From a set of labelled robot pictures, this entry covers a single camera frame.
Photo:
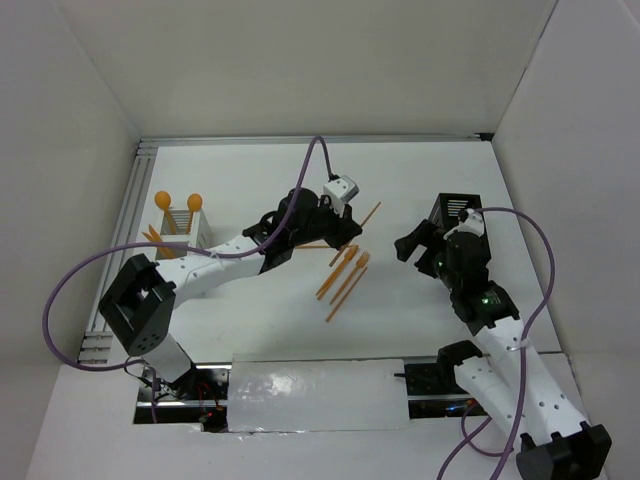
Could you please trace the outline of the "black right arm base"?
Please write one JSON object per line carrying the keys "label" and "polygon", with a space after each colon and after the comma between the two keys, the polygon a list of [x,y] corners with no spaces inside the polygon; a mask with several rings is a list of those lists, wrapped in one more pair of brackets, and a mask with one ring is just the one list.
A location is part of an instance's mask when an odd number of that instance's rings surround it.
{"label": "black right arm base", "polygon": [[394,377],[406,387],[409,418],[461,418],[475,399],[456,383],[454,367],[481,357],[471,341],[463,340],[440,348],[434,361],[405,363]]}

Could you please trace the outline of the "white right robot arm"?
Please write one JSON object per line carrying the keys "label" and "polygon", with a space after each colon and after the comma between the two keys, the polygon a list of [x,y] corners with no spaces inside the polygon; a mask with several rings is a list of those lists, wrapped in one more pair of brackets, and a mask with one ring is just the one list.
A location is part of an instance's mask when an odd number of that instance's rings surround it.
{"label": "white right robot arm", "polygon": [[470,394],[507,437],[523,479],[596,479],[612,440],[570,402],[531,343],[505,289],[490,280],[482,216],[445,230],[422,221],[395,241],[399,260],[419,246],[417,270],[441,281],[454,313],[471,333],[441,348],[436,379],[448,392]]}

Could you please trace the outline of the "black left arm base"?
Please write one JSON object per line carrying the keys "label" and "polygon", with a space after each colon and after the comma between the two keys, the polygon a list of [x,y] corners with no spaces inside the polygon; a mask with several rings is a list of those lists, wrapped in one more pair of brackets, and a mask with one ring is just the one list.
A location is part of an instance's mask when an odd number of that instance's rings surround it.
{"label": "black left arm base", "polygon": [[186,387],[173,388],[148,366],[125,373],[137,382],[135,425],[194,424],[202,432],[228,431],[231,364],[197,364]]}

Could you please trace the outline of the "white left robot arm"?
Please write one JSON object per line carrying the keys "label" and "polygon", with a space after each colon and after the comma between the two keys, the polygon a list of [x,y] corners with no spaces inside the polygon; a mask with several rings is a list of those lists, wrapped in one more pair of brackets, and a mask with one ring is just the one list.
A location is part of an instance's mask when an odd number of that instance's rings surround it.
{"label": "white left robot arm", "polygon": [[128,355],[142,358],[176,399],[196,390],[197,368],[171,336],[181,304],[234,280],[269,272],[289,261],[296,247],[323,241],[339,249],[359,236],[351,200],[358,186],[347,177],[326,183],[322,195],[290,191],[278,208],[232,240],[175,259],[131,257],[99,302],[99,312]]}

